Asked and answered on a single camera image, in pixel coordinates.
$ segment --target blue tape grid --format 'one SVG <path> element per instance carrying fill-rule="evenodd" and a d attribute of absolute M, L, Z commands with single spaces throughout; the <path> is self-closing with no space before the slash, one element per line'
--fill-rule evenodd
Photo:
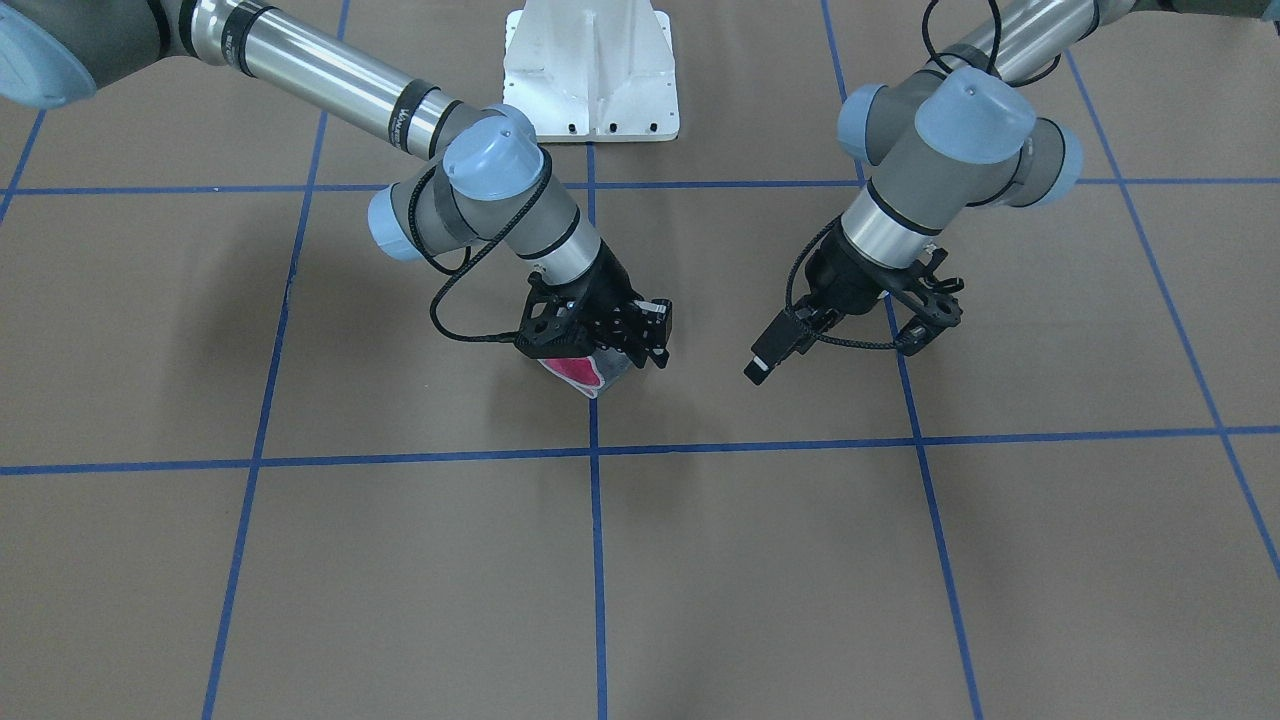
<path fill-rule="evenodd" d="M 351 0 L 342 0 L 338 15 L 337 37 L 347 32 L 347 17 Z M 311 167 L 307 172 L 307 184 L 302 195 L 302 209 L 298 213 L 298 229 L 293 238 L 293 254 L 289 256 L 289 272 L 284 281 L 284 297 L 280 300 L 280 315 L 275 328 L 275 345 L 271 348 L 271 365 L 266 373 L 266 388 L 262 391 L 262 409 L 259 415 L 257 433 L 253 439 L 253 456 L 250 459 L 248 479 L 244 483 L 244 500 L 241 503 L 239 524 L 236 529 L 236 544 L 232 551 L 230 569 L 227 573 L 227 593 L 223 598 L 223 612 L 218 623 L 218 639 L 214 643 L 214 657 L 209 667 L 209 684 L 205 689 L 205 705 L 201 720 L 212 720 L 214 706 L 218 702 L 218 683 L 221 679 L 223 659 L 227 655 L 227 639 L 230 634 L 232 611 L 236 607 L 236 591 L 239 587 L 241 562 L 244 559 L 244 542 L 248 538 L 248 523 L 253 512 L 253 497 L 257 492 L 257 477 L 262 468 L 262 450 L 266 446 L 266 428 L 271 419 L 271 402 L 275 398 L 275 380 L 280 372 L 280 357 L 284 352 L 284 334 L 289 325 L 289 296 L 293 281 L 298 275 L 298 258 L 302 255 L 302 242 L 307 234 L 307 220 L 311 217 L 311 199 L 315 196 L 316 177 L 320 173 L 320 154 L 324 150 L 325 128 L 329 114 L 320 113 L 316 123 L 315 142 L 311 147 Z"/>
<path fill-rule="evenodd" d="M 1208 407 L 1210 416 L 1213 419 L 1213 428 L 1217 430 L 1217 434 L 1222 441 L 1222 450 L 1226 451 L 1226 457 L 1231 462 L 1231 470 L 1235 473 L 1235 480 L 1240 486 L 1240 493 L 1244 496 L 1244 502 L 1249 509 L 1249 514 L 1253 516 L 1253 524 L 1257 527 L 1258 536 L 1262 538 L 1262 546 L 1266 548 L 1267 556 L 1271 559 L 1271 569 L 1275 571 L 1276 578 L 1280 579 L 1280 553 L 1276 552 L 1275 541 L 1271 538 L 1267 524 L 1262 519 L 1262 512 L 1258 510 L 1257 500 L 1253 497 L 1253 488 L 1249 487 L 1249 480 L 1244 475 L 1244 468 L 1240 466 L 1240 461 L 1235 455 L 1235 446 L 1231 443 L 1231 434 L 1226 430 L 1226 425 L 1222 423 L 1222 416 L 1217 410 L 1217 402 L 1213 400 L 1213 393 L 1208 389 L 1208 382 L 1204 379 L 1204 372 L 1201 369 L 1199 360 L 1196 357 L 1196 350 L 1192 347 L 1192 341 L 1187 334 L 1185 325 L 1183 325 L 1183 318 L 1178 313 L 1178 306 L 1174 302 L 1172 292 L 1169 290 L 1169 283 L 1165 282 L 1165 274 L 1160 269 L 1160 261 L 1156 259 L 1156 251 L 1152 249 L 1151 241 L 1147 238 L 1147 229 L 1142 224 L 1142 217 L 1138 214 L 1138 206 L 1134 205 L 1133 195 L 1129 192 L 1129 182 L 1120 172 L 1120 163 L 1116 161 L 1115 152 L 1111 150 L 1111 142 L 1107 140 L 1107 133 L 1102 128 L 1102 120 L 1098 117 L 1097 109 L 1093 106 L 1093 100 L 1089 97 L 1089 88 L 1084 85 L 1084 77 L 1080 74 L 1080 68 L 1075 63 L 1075 56 L 1073 56 L 1071 51 L 1068 50 L 1065 53 L 1065 58 L 1068 67 L 1071 68 L 1071 74 L 1075 77 L 1075 85 L 1080 88 L 1080 96 L 1084 99 L 1084 106 L 1089 110 L 1089 118 L 1093 120 L 1093 127 L 1098 131 L 1098 140 L 1102 142 L 1102 151 L 1107 156 L 1107 163 L 1111 165 L 1111 173 L 1115 176 L 1117 186 L 1120 187 L 1120 193 L 1124 196 L 1125 206 L 1129 209 L 1129 218 L 1133 220 L 1133 227 L 1138 232 L 1138 240 L 1142 242 L 1142 250 L 1147 255 L 1147 263 L 1151 265 L 1151 272 L 1156 275 L 1156 284 L 1160 287 L 1160 295 L 1165 300 L 1165 307 L 1169 310 L 1169 316 L 1172 319 L 1174 327 L 1178 329 L 1178 340 L 1183 343 L 1183 351 L 1187 354 L 1187 361 L 1190 363 L 1192 372 L 1196 374 L 1196 382 L 1201 388 L 1201 395 L 1204 396 L 1204 405 Z"/>
<path fill-rule="evenodd" d="M 595 145 L 586 143 L 586 219 L 595 220 Z M 600 488 L 600 410 L 588 402 L 588 452 L 591 459 L 591 568 L 595 579 L 595 716 L 609 717 L 609 662 L 604 612 L 604 503 Z"/>
<path fill-rule="evenodd" d="M 828 0 L 820 0 L 823 20 L 826 24 L 828 47 L 832 55 L 833 70 L 836 74 L 837 90 L 841 100 L 846 97 L 845 78 L 841 67 L 836 33 L 831 20 Z M 346 31 L 349 0 L 343 0 L 342 15 L 338 24 L 338 36 Z M 941 511 L 933 492 L 933 480 L 928 465 L 925 448 L 929 446 L 966 446 L 966 445 L 998 445 L 1023 442 L 1091 442 L 1114 439 L 1144 439 L 1169 437 L 1217 437 L 1235 473 L 1236 482 L 1244 496 L 1245 503 L 1253 516 L 1263 546 L 1271 559 L 1272 566 L 1280 577 L 1280 557 L 1277 557 L 1275 542 L 1263 521 L 1253 497 L 1252 488 L 1235 455 L 1231 437 L 1234 436 L 1270 436 L 1280 434 L 1280 425 L 1245 425 L 1226 427 L 1219 414 L 1217 405 L 1210 392 L 1203 372 L 1192 347 L 1190 340 L 1181 323 L 1176 305 L 1172 299 L 1152 246 L 1147 238 L 1140 215 L 1129 193 L 1132 184 L 1276 184 L 1280 177 L 1260 178 L 1126 178 L 1123 176 L 1119 163 L 1111 151 L 1106 132 L 1089 97 L 1088 88 L 1080 74 L 1079 67 L 1070 53 L 1066 53 L 1068 65 L 1075 77 L 1076 85 L 1084 99 L 1085 106 L 1093 119 L 1094 128 L 1102 142 L 1102 147 L 1111 165 L 1110 178 L 1084 178 L 1082 184 L 1114 184 L 1117 186 L 1125 199 L 1134 228 L 1143 245 L 1148 263 L 1165 300 L 1166 309 L 1178 329 L 1179 340 L 1184 352 L 1196 374 L 1197 383 L 1204 397 L 1204 402 L 1213 420 L 1212 428 L 1161 428 L 1148 430 L 1102 430 L 1079 433 L 1014 433 L 989 436 L 950 436 L 927 437 L 920 430 L 919 415 L 916 413 L 914 396 L 911 392 L 910 373 L 906 363 L 899 357 L 899 374 L 902 383 L 904 401 L 911 424 L 910 438 L 860 438 L 847 441 L 780 441 L 780 442 L 745 442 L 745 443 L 689 443 L 689 445 L 662 445 L 662 446 L 613 446 L 602 447 L 599 445 L 599 411 L 595 401 L 589 404 L 590 437 L 588 447 L 567 448 L 536 448 L 536 450 L 511 450 L 488 452 L 422 452 L 422 454 L 393 454 L 393 455 L 358 455 L 358 456 L 315 456 L 315 457 L 264 457 L 264 446 L 268 423 L 270 419 L 271 401 L 275 391 L 275 380 L 279 373 L 279 363 L 284 346 L 284 336 L 289 315 L 289 290 L 297 274 L 297 263 L 301 254 L 307 219 L 311 209 L 311 200 L 316 192 L 370 192 L 380 190 L 380 184 L 319 184 L 316 176 L 319 170 L 320 151 L 323 147 L 328 118 L 320 115 L 316 129 L 316 141 L 312 149 L 311 168 L 306 184 L 262 184 L 262 186 L 187 186 L 187 187 L 60 187 L 60 188 L 24 188 L 20 187 L 22 174 L 36 145 L 42 127 L 45 113 L 36 115 L 28 133 L 23 152 L 17 168 L 4 190 L 0 190 L 0 223 L 18 196 L 56 196 L 56 195 L 191 195 L 191 193 L 243 193 L 243 192 L 302 192 L 303 201 L 300 213 L 298 229 L 294 237 L 293 255 L 291 256 L 288 278 L 285 281 L 284 299 L 282 300 L 280 316 L 276 329 L 275 345 L 271 354 L 270 370 L 268 373 L 266 388 L 259 419 L 259 429 L 255 438 L 253 455 L 247 459 L 229 460 L 186 460 L 186 461 L 152 461 L 152 462 L 102 462 L 102 464 L 73 464 L 73 465 L 18 465 L 0 466 L 0 477 L 22 475 L 50 475 L 50 474 L 81 474 L 81 473 L 125 473 L 125 471 L 163 471 L 163 470 L 215 470 L 215 469 L 247 469 L 244 498 L 242 502 L 241 519 L 237 528 L 237 538 L 232 555 L 232 564 L 228 573 L 227 593 L 224 607 L 219 623 L 218 641 L 210 667 L 209 685 L 202 717 L 210 720 L 216 701 L 218 682 L 221 673 L 223 659 L 225 656 L 227 637 L 230 628 L 232 611 L 234 607 L 236 589 L 239 568 L 243 559 L 244 541 L 247 538 L 248 523 L 252 514 L 253 496 L 259 470 L 261 468 L 300 468 L 300 466 L 325 466 L 325 465 L 370 465 L 370 464 L 397 464 L 397 462 L 456 462 L 456 461 L 484 461 L 484 460 L 516 460 L 516 459 L 545 459 L 545 457 L 589 457 L 591 465 L 591 519 L 593 519 L 593 561 L 595 577 L 595 630 L 596 630 L 596 694 L 598 717 L 608 717 L 608 684 L 607 684 L 607 653 L 605 653 L 605 584 L 604 584 L 604 548 L 602 525 L 602 487 L 600 462 L 603 456 L 626 455 L 653 455 L 653 454 L 680 454 L 680 452 L 760 452 L 760 451 L 809 451 L 826 448 L 865 448 L 865 447 L 914 447 L 919 460 L 922 482 L 924 483 L 925 498 L 929 506 L 929 516 L 933 523 L 934 539 L 938 547 L 938 557 L 947 588 L 947 600 L 952 611 L 956 641 L 964 664 L 965 679 L 969 689 L 972 711 L 974 717 L 982 717 L 982 706 L 973 670 L 972 659 L 968 651 L 968 641 L 964 630 L 964 620 L 960 610 L 960 601 L 955 589 L 951 571 L 950 556 L 946 548 Z M 856 164 L 856 178 L 850 179 L 813 179 L 813 181 L 705 181 L 705 182 L 598 182 L 595 179 L 595 149 L 588 146 L 588 179 L 585 183 L 566 183 L 570 188 L 588 191 L 589 217 L 594 222 L 595 196 L 598 191 L 617 190 L 701 190 L 701 188 L 786 188 L 786 187 L 860 187 L 864 184 L 864 172 L 861 164 Z M 886 305 L 886 315 L 891 331 L 896 331 L 896 318 L 891 305 Z"/>

